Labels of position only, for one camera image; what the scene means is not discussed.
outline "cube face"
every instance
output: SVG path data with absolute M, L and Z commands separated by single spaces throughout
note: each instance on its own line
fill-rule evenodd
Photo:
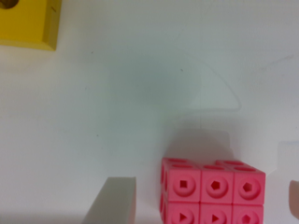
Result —
M 234 198 L 237 204 L 263 204 L 265 173 L 253 167 L 234 167 Z
M 233 205 L 233 224 L 263 224 L 263 207 Z
M 21 0 L 0 8 L 0 44 L 34 49 L 56 48 L 62 0 Z
M 164 158 L 161 185 L 169 202 L 200 201 L 201 171 L 187 160 Z
M 232 206 L 230 204 L 200 204 L 200 223 L 230 224 L 232 223 Z
M 199 203 L 165 203 L 164 224 L 198 224 Z
M 232 203 L 234 173 L 219 165 L 202 165 L 201 202 Z

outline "pink cube stack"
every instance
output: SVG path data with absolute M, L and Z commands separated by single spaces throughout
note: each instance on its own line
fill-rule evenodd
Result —
M 164 224 L 263 224 L 265 173 L 242 161 L 163 158 Z

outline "pink interlocking cube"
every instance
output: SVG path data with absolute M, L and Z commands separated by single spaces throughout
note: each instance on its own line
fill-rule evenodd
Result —
M 260 205 L 233 205 L 233 224 L 263 224 L 263 207 Z
M 199 203 L 164 203 L 164 224 L 198 224 Z
M 200 224 L 223 224 L 232 223 L 232 205 L 201 203 L 200 204 Z
M 191 161 L 163 158 L 161 186 L 169 202 L 198 203 L 200 179 L 201 171 Z
M 201 202 L 232 203 L 234 173 L 220 165 L 199 165 L 202 171 Z

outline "yellow block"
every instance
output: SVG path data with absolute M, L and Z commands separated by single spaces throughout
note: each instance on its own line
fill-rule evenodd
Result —
M 62 0 L 0 0 L 0 45 L 56 50 Z

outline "white surface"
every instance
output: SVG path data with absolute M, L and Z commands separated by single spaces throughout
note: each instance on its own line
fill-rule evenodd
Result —
M 298 11 L 295 0 L 64 0 L 56 52 L 0 47 L 1 222 L 80 223 L 123 175 L 137 177 L 136 224 L 161 223 L 163 133 L 199 108 L 218 108 L 202 127 L 228 132 L 238 159 L 276 170 L 278 144 L 299 137 Z M 270 208 L 288 188 L 267 187 L 266 223 L 286 223 Z

